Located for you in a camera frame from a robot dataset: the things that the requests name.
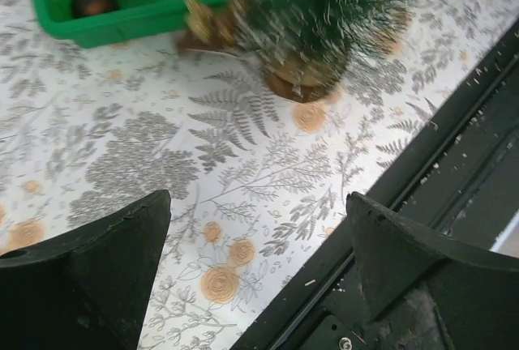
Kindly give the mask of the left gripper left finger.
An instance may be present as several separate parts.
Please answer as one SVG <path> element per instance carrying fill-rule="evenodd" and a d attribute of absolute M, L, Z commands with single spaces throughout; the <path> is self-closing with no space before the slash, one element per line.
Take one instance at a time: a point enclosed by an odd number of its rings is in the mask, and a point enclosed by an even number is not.
<path fill-rule="evenodd" d="M 157 190 L 1 256 L 3 349 L 135 349 L 170 222 Z"/>

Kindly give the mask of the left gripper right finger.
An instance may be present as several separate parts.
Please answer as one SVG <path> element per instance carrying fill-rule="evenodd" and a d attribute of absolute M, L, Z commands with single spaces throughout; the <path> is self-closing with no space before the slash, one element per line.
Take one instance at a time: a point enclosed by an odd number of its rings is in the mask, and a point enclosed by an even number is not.
<path fill-rule="evenodd" d="M 347 222 L 371 349 L 516 349 L 518 260 L 447 237 L 367 196 Z"/>

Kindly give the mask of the brown ribbon bow decoration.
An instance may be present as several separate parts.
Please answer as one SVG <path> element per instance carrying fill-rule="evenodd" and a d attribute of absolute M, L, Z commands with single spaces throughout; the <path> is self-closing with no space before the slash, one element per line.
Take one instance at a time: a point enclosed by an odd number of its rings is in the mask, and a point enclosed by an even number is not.
<path fill-rule="evenodd" d="M 200 0 L 184 0 L 187 29 L 176 40 L 178 52 L 252 52 L 253 47 L 240 37 L 239 21 L 247 9 L 247 2 L 229 0 L 222 8 L 212 9 Z"/>

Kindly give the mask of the small frosted christmas tree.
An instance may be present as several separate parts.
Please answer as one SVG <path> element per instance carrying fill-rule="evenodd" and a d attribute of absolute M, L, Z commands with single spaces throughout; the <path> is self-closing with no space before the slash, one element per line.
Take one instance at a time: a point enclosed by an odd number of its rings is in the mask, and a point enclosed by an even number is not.
<path fill-rule="evenodd" d="M 411 0 L 236 0 L 237 43 L 266 86 L 300 103 L 327 96 L 352 61 L 381 58 L 406 29 Z"/>

